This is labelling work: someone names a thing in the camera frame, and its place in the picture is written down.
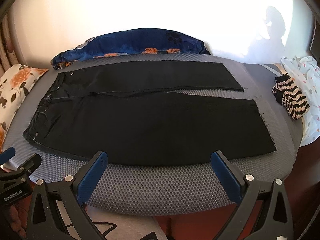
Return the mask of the left hand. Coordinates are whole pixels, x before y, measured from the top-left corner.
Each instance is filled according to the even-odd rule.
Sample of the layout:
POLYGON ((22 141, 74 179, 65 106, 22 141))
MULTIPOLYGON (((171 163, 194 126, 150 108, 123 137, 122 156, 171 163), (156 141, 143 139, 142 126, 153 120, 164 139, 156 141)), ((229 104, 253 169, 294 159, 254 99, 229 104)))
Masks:
POLYGON ((12 206, 5 206, 2 211, 11 229, 17 233, 20 239, 27 237, 28 205, 25 204, 25 200, 20 200, 12 206))

